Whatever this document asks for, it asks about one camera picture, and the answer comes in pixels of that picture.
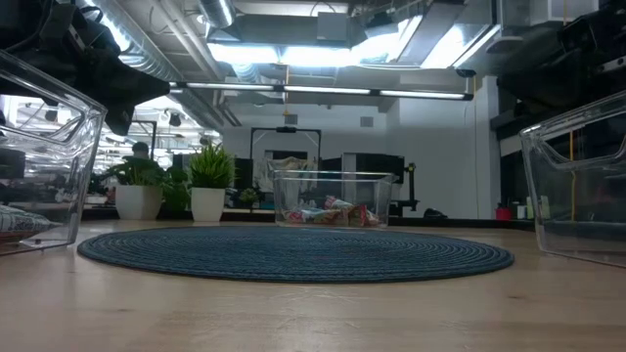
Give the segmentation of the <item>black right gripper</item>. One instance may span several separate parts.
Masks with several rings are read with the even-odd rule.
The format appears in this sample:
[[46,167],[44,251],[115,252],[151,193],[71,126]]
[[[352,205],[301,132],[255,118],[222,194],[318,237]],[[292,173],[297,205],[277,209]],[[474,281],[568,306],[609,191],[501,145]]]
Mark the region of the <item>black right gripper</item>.
[[518,62],[498,75],[498,86],[531,110],[582,106],[626,91],[626,9],[600,9],[559,32],[557,96],[551,98],[554,62]]

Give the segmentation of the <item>person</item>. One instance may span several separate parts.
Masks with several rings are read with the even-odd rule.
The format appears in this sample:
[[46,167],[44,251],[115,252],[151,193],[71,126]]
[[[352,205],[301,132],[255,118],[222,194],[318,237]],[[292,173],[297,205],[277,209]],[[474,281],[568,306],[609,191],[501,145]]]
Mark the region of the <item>person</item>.
[[137,142],[132,146],[132,155],[123,158],[125,162],[132,166],[142,168],[155,168],[158,164],[150,158],[149,146],[144,142]]

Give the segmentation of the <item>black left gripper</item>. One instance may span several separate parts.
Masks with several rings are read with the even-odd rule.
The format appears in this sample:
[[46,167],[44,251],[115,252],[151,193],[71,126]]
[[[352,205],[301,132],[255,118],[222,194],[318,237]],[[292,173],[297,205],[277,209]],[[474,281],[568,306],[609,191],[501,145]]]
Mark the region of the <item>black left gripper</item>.
[[74,2],[0,2],[0,54],[107,105],[105,123],[126,136],[134,106],[169,94],[170,84],[124,64],[111,50],[95,49],[103,16],[96,6]]

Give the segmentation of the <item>small clear plastic bin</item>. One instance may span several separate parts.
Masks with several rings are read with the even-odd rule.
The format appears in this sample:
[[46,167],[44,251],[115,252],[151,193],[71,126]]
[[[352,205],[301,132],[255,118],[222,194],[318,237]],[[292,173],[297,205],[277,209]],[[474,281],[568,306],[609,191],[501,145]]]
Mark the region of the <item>small clear plastic bin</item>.
[[[341,228],[382,228],[388,224],[391,186],[396,176],[391,173],[373,173],[376,180],[355,180],[348,172],[276,170],[274,173],[275,220],[280,226],[324,226]],[[325,226],[314,223],[288,224],[283,221],[283,210],[319,208],[327,196],[353,203],[365,204],[380,219],[377,227]]]

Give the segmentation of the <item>round dark blue woven mat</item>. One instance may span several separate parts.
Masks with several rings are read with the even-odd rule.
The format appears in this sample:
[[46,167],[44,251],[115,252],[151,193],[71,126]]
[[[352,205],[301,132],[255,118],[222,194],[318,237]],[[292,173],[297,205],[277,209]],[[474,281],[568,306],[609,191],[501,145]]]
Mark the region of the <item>round dark blue woven mat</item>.
[[330,228],[179,227],[99,235],[78,253],[168,275],[299,284],[393,283],[496,272],[514,255],[428,234]]

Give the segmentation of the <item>beige cloth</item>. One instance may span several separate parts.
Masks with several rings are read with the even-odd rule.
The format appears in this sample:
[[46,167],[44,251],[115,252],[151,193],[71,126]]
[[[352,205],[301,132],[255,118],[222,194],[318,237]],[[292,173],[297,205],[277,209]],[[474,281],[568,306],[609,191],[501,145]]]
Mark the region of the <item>beige cloth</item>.
[[295,156],[288,156],[282,159],[267,159],[268,191],[274,191],[274,173],[276,170],[315,171],[317,169],[318,162],[316,159],[301,159]]

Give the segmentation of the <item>white silver granola bar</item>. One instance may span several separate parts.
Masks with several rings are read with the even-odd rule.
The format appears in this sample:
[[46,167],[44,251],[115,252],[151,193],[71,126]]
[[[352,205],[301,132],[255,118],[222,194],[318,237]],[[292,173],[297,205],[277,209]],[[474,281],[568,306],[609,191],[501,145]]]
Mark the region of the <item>white silver granola bar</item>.
[[34,236],[60,226],[43,215],[0,205],[0,236]]

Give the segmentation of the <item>black gantry frame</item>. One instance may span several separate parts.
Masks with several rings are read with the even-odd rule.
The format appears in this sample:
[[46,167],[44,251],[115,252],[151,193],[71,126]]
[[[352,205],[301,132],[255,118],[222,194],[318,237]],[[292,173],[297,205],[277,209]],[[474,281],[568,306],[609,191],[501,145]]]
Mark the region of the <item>black gantry frame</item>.
[[322,157],[321,157],[321,147],[322,147],[322,130],[320,129],[298,129],[296,127],[293,126],[281,126],[281,127],[275,127],[275,128],[269,128],[269,127],[252,127],[250,129],[250,139],[249,139],[249,159],[253,161],[253,153],[254,153],[254,145],[260,140],[260,138],[258,140],[254,139],[254,134],[256,131],[273,131],[276,133],[284,133],[284,134],[294,134],[294,133],[305,133],[306,136],[308,136],[308,133],[316,133],[318,135],[318,142],[314,144],[317,146],[317,159],[315,161],[315,168],[314,169],[310,169],[313,171],[319,171],[321,165],[322,165]]

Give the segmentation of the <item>long LED light bar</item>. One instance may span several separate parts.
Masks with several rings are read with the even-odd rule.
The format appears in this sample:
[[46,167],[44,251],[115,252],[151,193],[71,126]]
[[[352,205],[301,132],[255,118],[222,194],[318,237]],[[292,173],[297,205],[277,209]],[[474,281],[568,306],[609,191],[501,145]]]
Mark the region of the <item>long LED light bar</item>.
[[255,83],[224,83],[224,82],[189,82],[170,81],[169,87],[175,90],[207,89],[241,92],[276,92],[298,94],[326,94],[346,96],[367,96],[405,99],[426,99],[444,101],[471,101],[473,94],[467,92],[439,92],[425,90],[393,90],[375,88],[347,88],[332,86],[311,86],[292,84],[255,84]]

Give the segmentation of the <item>snack packets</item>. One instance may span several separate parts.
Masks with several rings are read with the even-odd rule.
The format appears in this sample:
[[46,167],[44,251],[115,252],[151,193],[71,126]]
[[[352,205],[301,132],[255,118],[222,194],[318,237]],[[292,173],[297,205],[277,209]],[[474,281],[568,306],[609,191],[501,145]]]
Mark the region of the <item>snack packets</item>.
[[347,217],[350,227],[377,227],[380,224],[378,216],[365,204],[352,206],[347,212]]

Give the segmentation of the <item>black monitor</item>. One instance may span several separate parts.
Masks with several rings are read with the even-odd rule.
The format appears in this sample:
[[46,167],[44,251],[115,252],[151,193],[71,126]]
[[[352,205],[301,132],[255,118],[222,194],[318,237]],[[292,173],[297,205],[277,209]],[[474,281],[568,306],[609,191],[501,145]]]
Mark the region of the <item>black monitor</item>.
[[345,153],[342,171],[355,180],[376,180],[373,173],[392,173],[397,179],[391,186],[391,197],[399,198],[404,184],[405,157],[392,154]]

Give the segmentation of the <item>broad-leaf plant in white pot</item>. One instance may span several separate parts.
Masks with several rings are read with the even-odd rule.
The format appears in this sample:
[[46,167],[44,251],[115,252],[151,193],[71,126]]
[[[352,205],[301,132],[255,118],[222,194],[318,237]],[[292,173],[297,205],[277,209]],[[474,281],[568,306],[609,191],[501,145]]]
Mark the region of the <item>broad-leaf plant in white pot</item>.
[[188,174],[180,167],[163,169],[154,160],[126,156],[106,176],[118,181],[115,208],[122,220],[155,220],[162,209],[185,211],[191,200]]

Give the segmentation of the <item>spiky grass plant white pot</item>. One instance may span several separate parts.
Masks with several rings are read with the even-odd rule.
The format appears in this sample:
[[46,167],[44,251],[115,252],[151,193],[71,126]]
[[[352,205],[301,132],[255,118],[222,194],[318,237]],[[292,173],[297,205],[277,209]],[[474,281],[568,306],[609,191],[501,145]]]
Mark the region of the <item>spiky grass plant white pot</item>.
[[226,189],[234,182],[235,173],[235,160],[221,145],[207,145],[191,155],[191,209],[195,222],[220,221]]

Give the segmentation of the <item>black clamp stand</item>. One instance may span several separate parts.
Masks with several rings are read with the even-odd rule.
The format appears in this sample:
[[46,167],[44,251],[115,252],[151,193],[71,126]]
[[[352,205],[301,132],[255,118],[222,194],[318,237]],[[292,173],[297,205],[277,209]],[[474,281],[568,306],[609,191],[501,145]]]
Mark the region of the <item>black clamp stand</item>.
[[405,168],[405,173],[408,175],[409,179],[409,198],[398,200],[397,204],[397,215],[399,217],[404,216],[404,209],[408,208],[410,211],[416,211],[419,201],[416,199],[416,187],[415,187],[415,171],[416,164],[414,162],[410,162]]

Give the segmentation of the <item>silver ventilation duct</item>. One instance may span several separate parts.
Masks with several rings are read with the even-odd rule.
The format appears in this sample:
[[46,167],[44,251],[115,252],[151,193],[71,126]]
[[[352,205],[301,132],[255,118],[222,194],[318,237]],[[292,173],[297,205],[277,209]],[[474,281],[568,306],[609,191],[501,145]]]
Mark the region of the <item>silver ventilation duct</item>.
[[236,8],[232,0],[199,0],[200,10],[211,27],[225,28],[236,18]]
[[116,0],[84,0],[103,11],[101,24],[112,33],[121,49],[119,58],[128,66],[165,81],[180,81],[183,76],[161,52],[148,34]]

